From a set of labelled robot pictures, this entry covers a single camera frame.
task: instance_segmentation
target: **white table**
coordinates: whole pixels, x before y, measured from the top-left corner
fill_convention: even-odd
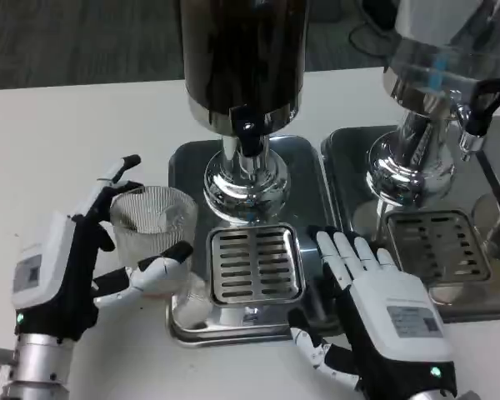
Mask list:
[[[319,149],[337,128],[396,123],[403,111],[384,92],[381,74],[307,74],[302,111],[284,132]],[[128,177],[167,184],[178,146],[211,138],[192,119],[182,81],[0,91],[0,346],[14,340],[9,293],[18,249],[53,209],[71,210],[99,173],[132,153],[143,162]],[[97,270],[116,266],[109,255]],[[447,334],[460,389],[500,400],[500,321],[453,324]],[[316,376],[290,342],[181,348],[166,334],[163,305],[152,300],[86,332],[69,387],[72,400],[358,398]]]

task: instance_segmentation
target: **robotic hand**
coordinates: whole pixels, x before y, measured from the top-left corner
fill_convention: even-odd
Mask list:
[[[93,280],[98,250],[115,249],[100,222],[109,221],[115,196],[142,186],[119,182],[140,162],[138,155],[119,160],[75,212],[54,213],[42,246],[22,253],[12,294],[17,346],[14,352],[0,349],[0,368],[11,367],[1,399],[68,399],[64,385],[74,343],[96,324],[99,308],[128,303],[161,279],[181,278],[180,264],[193,253],[187,242],[140,261],[137,269],[121,268]]]
[[[352,350],[326,342],[300,309],[288,315],[292,340],[317,371],[370,400],[448,400],[457,395],[443,321],[418,277],[401,272],[365,239],[310,227],[324,277]]]

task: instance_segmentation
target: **gray carpet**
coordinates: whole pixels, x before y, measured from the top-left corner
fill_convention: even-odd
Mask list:
[[[308,71],[383,65],[354,0],[314,0]],[[183,78],[174,0],[0,0],[0,89]],[[375,53],[371,28],[356,43]]]

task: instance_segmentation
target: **drip tray grate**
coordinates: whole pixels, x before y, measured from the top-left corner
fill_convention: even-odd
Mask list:
[[[217,305],[289,303],[302,295],[296,238],[288,225],[216,229],[208,242]]]
[[[392,212],[387,216],[387,230],[402,270],[425,283],[490,277],[473,226],[461,211]]]

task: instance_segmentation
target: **green indicator light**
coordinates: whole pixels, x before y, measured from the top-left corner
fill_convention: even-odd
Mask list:
[[[443,373],[441,372],[441,370],[437,367],[432,367],[432,369],[430,370],[430,373],[435,377],[435,378],[440,378],[441,375],[443,375]]]

